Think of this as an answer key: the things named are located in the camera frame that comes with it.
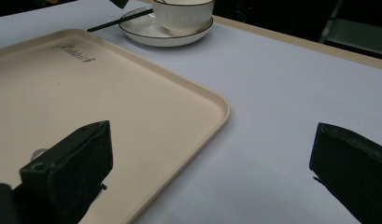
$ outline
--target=saucer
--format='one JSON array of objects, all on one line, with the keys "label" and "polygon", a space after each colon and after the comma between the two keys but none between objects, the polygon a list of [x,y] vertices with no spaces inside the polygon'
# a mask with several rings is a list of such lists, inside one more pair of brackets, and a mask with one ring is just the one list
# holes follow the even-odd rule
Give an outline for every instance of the saucer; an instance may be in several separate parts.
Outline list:
[{"label": "saucer", "polygon": [[[151,9],[151,7],[141,7],[124,14],[122,17],[133,15],[137,12]],[[162,27],[153,13],[136,19],[125,21],[119,24],[121,30],[134,41],[154,47],[175,47],[190,44],[203,36],[211,28],[214,20],[211,20],[202,29],[186,35],[170,33]]]}]

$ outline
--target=table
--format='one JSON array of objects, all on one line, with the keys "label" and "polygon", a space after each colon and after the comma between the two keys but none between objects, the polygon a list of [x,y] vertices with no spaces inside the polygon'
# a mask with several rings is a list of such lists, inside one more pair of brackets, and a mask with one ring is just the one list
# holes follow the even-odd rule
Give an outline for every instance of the table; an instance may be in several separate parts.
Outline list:
[{"label": "table", "polygon": [[[2,17],[0,48],[146,5],[78,0]],[[206,36],[177,48],[135,43],[118,26],[94,34],[231,104],[226,125],[134,223],[358,223],[308,163],[319,122],[382,146],[381,60],[218,17]]]}]

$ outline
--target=white cup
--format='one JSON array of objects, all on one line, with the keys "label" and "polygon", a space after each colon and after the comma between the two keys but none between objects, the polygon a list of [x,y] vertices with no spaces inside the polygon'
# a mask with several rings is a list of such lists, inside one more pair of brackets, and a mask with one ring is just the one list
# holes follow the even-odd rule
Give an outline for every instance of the white cup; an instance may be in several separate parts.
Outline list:
[{"label": "white cup", "polygon": [[157,22],[174,35],[196,33],[211,20],[215,0],[153,0]]}]

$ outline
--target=black chopsticks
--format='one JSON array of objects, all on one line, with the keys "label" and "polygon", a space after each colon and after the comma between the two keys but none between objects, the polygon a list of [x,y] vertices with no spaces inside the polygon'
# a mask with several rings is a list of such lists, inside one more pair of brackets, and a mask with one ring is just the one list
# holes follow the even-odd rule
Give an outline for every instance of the black chopsticks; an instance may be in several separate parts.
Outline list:
[{"label": "black chopsticks", "polygon": [[127,16],[127,17],[122,17],[122,18],[120,18],[118,20],[115,20],[115,21],[110,21],[110,22],[107,22],[105,24],[98,25],[96,27],[88,29],[87,31],[88,32],[94,32],[94,31],[97,31],[97,30],[101,30],[101,29],[107,28],[107,27],[112,26],[112,25],[119,24],[119,23],[124,22],[124,21],[130,21],[132,19],[148,15],[150,13],[153,13],[152,8],[148,9],[148,10],[145,10],[145,11],[142,11],[142,12],[135,13],[135,14]]}]

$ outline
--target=tray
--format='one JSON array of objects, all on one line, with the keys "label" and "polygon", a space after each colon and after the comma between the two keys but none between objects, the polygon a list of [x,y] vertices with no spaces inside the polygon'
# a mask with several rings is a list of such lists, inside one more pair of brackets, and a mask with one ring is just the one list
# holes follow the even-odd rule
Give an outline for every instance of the tray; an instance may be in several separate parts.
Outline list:
[{"label": "tray", "polygon": [[39,148],[111,123],[108,189],[81,223],[129,223],[225,124],[218,93],[82,30],[0,49],[0,183]]}]

